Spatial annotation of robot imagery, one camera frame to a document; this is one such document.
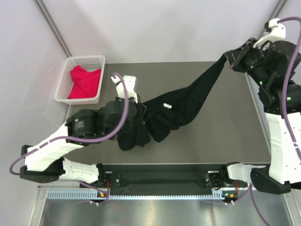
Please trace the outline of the black t-shirt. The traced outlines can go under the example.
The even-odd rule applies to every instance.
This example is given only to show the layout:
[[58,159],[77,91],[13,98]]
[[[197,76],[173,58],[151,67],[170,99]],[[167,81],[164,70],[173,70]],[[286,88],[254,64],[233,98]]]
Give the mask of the black t-shirt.
[[122,151],[143,147],[154,139],[162,142],[173,130],[191,123],[220,76],[227,59],[222,55],[189,86],[164,93],[146,102],[145,125],[120,133],[117,141]]

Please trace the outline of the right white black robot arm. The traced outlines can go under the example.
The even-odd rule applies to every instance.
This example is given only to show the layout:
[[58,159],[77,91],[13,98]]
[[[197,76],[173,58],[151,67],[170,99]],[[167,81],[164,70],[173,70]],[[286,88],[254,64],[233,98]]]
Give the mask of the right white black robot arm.
[[248,165],[238,162],[223,165],[220,182],[231,186],[236,180],[252,184],[258,191],[285,194],[301,187],[301,160],[295,149],[285,117],[290,121],[296,144],[301,144],[301,87],[292,77],[301,61],[297,54],[289,74],[287,88],[283,87],[285,73],[296,45],[284,40],[265,41],[255,47],[255,38],[241,47],[225,53],[230,68],[247,73],[259,86],[259,99],[269,125],[271,161],[269,165]]

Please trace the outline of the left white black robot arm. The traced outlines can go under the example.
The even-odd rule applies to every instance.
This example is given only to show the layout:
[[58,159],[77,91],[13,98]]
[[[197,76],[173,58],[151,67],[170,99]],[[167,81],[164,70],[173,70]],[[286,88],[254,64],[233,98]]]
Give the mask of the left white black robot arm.
[[99,110],[78,111],[46,140],[35,146],[23,146],[25,165],[20,168],[19,177],[37,183],[65,179],[103,186],[107,176],[101,163],[82,164],[68,160],[65,155],[105,140],[121,144],[129,138],[135,145],[134,132],[143,125],[145,112],[146,107],[140,101],[125,102],[120,98]]

